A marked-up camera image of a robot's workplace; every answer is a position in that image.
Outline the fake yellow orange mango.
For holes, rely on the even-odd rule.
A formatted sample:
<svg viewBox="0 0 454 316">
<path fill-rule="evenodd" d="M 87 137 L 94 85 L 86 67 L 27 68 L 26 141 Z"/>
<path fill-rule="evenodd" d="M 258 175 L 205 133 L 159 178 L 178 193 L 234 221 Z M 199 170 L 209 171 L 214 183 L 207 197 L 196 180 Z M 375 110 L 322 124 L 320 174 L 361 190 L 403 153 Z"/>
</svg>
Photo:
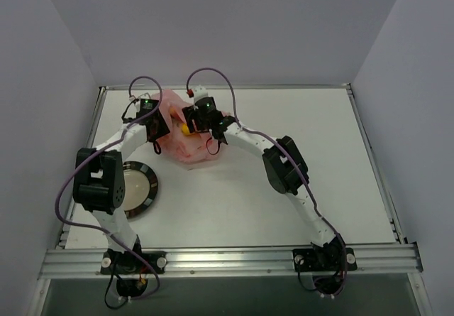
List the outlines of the fake yellow orange mango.
<svg viewBox="0 0 454 316">
<path fill-rule="evenodd" d="M 186 124 L 181 124 L 180 130 L 185 136 L 191 136 L 192 135 L 192 132 L 189 130 L 189 127 Z"/>
</svg>

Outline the pink plastic bag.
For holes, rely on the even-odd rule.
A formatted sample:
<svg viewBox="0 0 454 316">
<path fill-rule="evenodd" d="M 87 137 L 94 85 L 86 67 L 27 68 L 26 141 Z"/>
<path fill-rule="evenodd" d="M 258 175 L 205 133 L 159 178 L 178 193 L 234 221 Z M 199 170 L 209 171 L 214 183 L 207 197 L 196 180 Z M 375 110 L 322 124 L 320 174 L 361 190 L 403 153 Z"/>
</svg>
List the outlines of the pink plastic bag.
<svg viewBox="0 0 454 316">
<path fill-rule="evenodd" d="M 163 91 L 159 110 L 167 122 L 170 133 L 157 140 L 162 153 L 185 164 L 216 160 L 221 150 L 209 133 L 185 136 L 181 132 L 181 124 L 186 124 L 182 109 L 188 106 L 189 103 L 171 89 Z"/>
</svg>

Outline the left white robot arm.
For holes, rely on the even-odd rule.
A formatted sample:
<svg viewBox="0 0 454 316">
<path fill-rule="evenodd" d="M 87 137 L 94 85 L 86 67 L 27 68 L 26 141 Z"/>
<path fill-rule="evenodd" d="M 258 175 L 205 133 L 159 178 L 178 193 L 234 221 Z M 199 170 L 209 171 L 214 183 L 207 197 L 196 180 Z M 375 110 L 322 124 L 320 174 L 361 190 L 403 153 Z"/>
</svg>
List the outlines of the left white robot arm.
<svg viewBox="0 0 454 316">
<path fill-rule="evenodd" d="M 73 200 L 97 220 L 108 239 L 108 249 L 119 252 L 117 263 L 127 273 L 135 273 L 143 264 L 143 255 L 135 250 L 138 235 L 132 230 L 123 208 L 126 184 L 123 163 L 132 153 L 153 144 L 161 154 L 158 139 L 170 133 L 159 108 L 160 101 L 140 100 L 135 119 L 123 123 L 105 142 L 77 152 Z"/>
</svg>

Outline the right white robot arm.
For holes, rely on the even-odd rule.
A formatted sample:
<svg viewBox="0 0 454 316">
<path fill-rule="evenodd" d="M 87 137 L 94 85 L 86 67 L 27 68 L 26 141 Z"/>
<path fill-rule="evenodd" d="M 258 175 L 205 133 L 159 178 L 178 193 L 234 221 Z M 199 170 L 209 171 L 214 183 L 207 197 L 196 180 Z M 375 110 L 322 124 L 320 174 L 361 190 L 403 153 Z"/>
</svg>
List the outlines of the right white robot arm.
<svg viewBox="0 0 454 316">
<path fill-rule="evenodd" d="M 331 268 L 345 254 L 345 242 L 335 227 L 320 213 L 309 187 L 308 167 L 294 140 L 288 136 L 272 138 L 242 125 L 234 116 L 224 115 L 213 97 L 195 93 L 191 106 L 183 109 L 190 132 L 208 132 L 218 144 L 235 146 L 261 158 L 271 187 L 285 195 L 302 219 L 315 259 L 323 268 Z"/>
</svg>

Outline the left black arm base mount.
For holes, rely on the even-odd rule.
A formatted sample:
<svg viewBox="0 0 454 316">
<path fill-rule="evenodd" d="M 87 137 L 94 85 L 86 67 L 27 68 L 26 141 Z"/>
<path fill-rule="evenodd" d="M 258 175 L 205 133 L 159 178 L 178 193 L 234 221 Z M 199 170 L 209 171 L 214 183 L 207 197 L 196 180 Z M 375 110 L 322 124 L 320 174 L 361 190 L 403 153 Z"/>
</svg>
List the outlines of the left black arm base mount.
<svg viewBox="0 0 454 316">
<path fill-rule="evenodd" d="M 129 252 L 117 253 L 107 250 L 101 261 L 100 274 L 116 279 L 116 292 L 121 297 L 141 296 L 148 287 L 146 274 L 152 271 Z"/>
</svg>

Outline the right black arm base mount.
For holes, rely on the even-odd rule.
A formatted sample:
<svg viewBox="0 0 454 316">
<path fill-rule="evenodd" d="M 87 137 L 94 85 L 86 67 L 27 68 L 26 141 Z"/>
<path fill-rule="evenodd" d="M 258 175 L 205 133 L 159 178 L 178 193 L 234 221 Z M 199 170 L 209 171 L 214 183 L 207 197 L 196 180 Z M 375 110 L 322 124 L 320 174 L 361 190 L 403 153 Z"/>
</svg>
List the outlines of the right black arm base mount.
<svg viewBox="0 0 454 316">
<path fill-rule="evenodd" d="M 322 249 L 315 246 L 310 249 L 294 249 L 292 255 L 300 286 L 307 292 L 319 293 L 322 298 L 339 295 L 344 290 L 346 274 L 358 269 L 351 248 L 343 252 L 342 249 Z M 316 273 L 312 276 L 312 286 L 303 282 L 303 273 Z"/>
</svg>

